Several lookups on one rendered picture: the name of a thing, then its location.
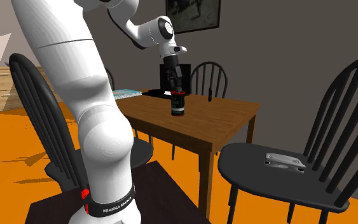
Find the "black can with red top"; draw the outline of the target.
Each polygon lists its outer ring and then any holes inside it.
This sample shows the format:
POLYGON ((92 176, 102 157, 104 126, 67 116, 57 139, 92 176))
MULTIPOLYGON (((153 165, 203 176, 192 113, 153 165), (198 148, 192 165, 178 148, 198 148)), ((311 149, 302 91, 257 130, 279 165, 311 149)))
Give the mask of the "black can with red top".
POLYGON ((171 115, 184 116, 185 92, 171 91, 171 115))

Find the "black spindle-back chair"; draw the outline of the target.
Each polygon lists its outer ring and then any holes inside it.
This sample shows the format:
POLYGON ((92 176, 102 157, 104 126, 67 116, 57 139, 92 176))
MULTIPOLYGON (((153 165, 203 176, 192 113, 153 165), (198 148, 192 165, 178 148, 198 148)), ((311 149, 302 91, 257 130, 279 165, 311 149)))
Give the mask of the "black spindle-back chair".
POLYGON ((110 83, 110 86, 111 86, 111 90, 115 90, 115 84, 114 84, 114 78, 113 78, 113 75, 111 74, 110 70, 108 68, 105 68, 106 70, 106 73, 108 75, 108 78, 109 78, 109 83, 110 83))
POLYGON ((223 67, 217 62, 206 61, 197 65, 191 72, 192 94, 208 96, 212 88, 212 97, 226 97, 228 76, 223 67))
POLYGON ((79 188, 96 192, 86 175, 81 151, 76 150, 62 110, 37 67, 24 55, 9 57, 12 80, 38 138, 50 157, 45 173, 63 192, 79 188))
POLYGON ((289 203, 288 223, 297 205, 320 210, 319 224, 326 224, 329 213, 342 213, 348 209, 348 200, 358 189, 358 170, 343 190, 338 184, 358 154, 358 135, 336 172, 331 171, 358 123, 358 102, 327 163, 322 161, 357 88, 358 59, 333 80, 324 94, 302 154, 251 143, 231 143, 222 148, 217 166, 231 185, 227 224, 233 222, 239 191, 289 203), (267 153, 298 158, 306 169, 302 174, 268 167, 264 164, 267 153))

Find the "black laptop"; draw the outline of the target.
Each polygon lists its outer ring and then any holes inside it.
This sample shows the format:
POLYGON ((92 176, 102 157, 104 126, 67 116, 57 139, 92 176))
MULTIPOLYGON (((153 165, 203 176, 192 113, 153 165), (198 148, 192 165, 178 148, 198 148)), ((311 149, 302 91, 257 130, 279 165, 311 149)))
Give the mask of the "black laptop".
MULTIPOLYGON (((185 95, 189 95, 191 93, 191 65, 180 64, 179 67, 181 68, 182 72, 182 90, 185 92, 185 95)), ((165 94, 166 91, 171 92, 171 86, 167 77, 166 68, 163 64, 160 64, 160 88, 158 89, 158 91, 161 92, 162 90, 163 92, 159 95, 150 94, 148 91, 142 92, 142 95, 159 97, 162 99, 171 99, 170 94, 165 94)))

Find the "brown wooden table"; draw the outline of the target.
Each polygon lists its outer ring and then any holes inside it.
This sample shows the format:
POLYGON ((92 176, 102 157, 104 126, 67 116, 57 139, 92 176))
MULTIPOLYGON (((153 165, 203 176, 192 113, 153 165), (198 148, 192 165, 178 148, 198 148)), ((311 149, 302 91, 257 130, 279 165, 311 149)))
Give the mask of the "brown wooden table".
POLYGON ((184 116, 172 116, 167 99, 142 95, 116 103, 135 130, 199 156, 198 208, 208 218, 215 153, 244 125, 252 142, 260 104, 192 94, 185 97, 184 116))

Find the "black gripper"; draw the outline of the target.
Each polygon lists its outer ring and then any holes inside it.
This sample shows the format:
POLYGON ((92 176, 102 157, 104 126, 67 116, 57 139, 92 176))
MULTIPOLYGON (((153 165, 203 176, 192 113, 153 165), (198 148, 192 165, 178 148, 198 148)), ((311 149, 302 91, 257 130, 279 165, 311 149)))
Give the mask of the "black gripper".
POLYGON ((175 92, 182 92, 182 74, 177 55, 169 55, 163 58, 163 64, 167 70, 167 82, 169 91, 174 90, 174 77, 176 77, 175 92))

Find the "dark framed wall picture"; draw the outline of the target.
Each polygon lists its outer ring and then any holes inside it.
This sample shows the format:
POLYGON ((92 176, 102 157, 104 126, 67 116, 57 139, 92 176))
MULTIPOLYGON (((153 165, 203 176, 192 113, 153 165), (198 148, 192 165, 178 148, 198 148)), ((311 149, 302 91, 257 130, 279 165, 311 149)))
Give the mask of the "dark framed wall picture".
POLYGON ((165 11, 175 34, 216 29, 222 0, 165 0, 165 11))

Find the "grey flat device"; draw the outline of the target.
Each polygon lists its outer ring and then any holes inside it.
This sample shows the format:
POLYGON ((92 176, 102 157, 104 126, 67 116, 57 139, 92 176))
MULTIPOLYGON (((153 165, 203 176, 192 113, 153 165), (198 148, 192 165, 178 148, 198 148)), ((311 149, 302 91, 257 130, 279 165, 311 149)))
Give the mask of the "grey flat device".
POLYGON ((268 167, 279 168, 302 174, 306 169, 306 165, 304 165, 300 159, 276 153, 267 153, 264 164, 268 167))

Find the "light blue book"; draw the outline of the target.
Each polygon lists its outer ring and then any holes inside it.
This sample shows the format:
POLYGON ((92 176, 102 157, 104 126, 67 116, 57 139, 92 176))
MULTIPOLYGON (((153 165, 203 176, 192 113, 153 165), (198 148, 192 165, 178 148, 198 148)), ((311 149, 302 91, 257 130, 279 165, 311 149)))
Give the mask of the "light blue book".
POLYGON ((142 95, 142 92, 138 90, 121 89, 121 90, 113 90, 113 95, 116 100, 119 100, 119 99, 126 99, 130 97, 140 96, 142 95))

